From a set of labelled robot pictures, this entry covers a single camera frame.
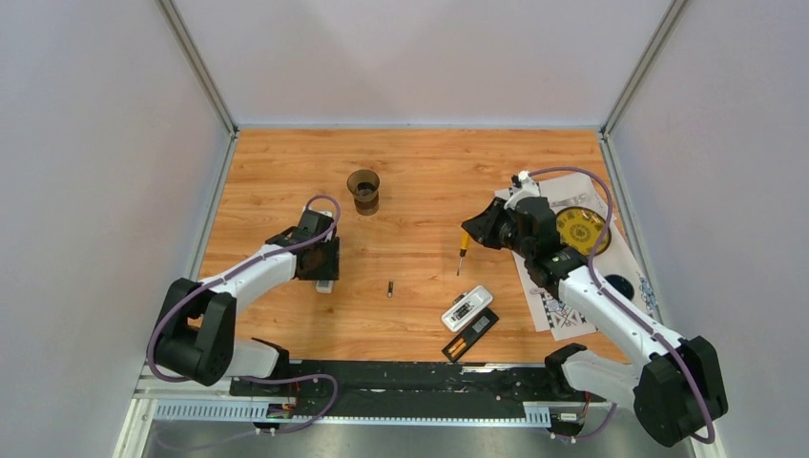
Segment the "yellow handled screwdriver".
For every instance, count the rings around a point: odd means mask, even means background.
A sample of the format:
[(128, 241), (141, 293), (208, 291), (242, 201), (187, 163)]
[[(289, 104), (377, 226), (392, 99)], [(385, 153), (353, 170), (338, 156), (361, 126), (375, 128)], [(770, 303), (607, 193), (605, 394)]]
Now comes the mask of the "yellow handled screwdriver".
[(463, 263), (464, 263), (464, 260), (466, 258), (467, 251), (469, 249), (470, 244), (471, 244), (471, 236), (469, 235), (469, 233), (464, 231), (462, 233), (461, 240), (460, 240), (459, 261), (458, 261), (458, 265), (457, 265), (457, 269), (456, 269), (456, 275), (457, 276), (459, 276), (461, 274), (461, 272), (462, 272)]

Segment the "small white remote control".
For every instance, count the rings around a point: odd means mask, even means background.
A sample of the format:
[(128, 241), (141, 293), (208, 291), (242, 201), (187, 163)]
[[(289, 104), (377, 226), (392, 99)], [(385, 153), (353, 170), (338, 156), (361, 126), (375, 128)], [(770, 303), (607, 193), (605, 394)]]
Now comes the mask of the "small white remote control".
[(335, 285), (334, 281), (318, 280), (314, 282), (315, 290), (319, 294), (331, 294)]

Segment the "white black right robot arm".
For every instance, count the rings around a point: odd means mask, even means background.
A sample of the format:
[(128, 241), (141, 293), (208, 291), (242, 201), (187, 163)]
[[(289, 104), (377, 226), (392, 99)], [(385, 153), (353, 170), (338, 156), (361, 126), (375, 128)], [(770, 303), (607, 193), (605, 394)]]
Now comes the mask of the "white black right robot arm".
[(519, 255), (533, 283), (582, 313), (628, 358), (620, 364), (571, 343), (545, 359), (549, 395), (566, 400), (589, 392), (631, 408), (664, 447), (689, 437), (715, 440), (714, 422), (729, 410), (715, 347), (701, 336), (685, 339), (639, 312), (587, 257), (562, 241), (546, 198), (522, 198), (512, 207), (494, 198), (461, 227), (486, 248)]

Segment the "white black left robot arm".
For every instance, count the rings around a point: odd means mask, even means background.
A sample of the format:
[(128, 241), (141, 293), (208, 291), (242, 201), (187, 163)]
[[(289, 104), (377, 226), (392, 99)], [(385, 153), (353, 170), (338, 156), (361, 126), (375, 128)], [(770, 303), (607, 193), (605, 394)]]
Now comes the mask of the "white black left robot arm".
[(239, 314), (289, 281), (335, 282), (340, 274), (339, 212), (302, 210), (299, 222), (252, 255), (201, 280), (180, 278), (166, 293), (147, 344), (146, 364), (161, 381), (210, 386), (225, 377), (253, 381), (270, 396), (292, 372), (278, 346), (236, 336)]

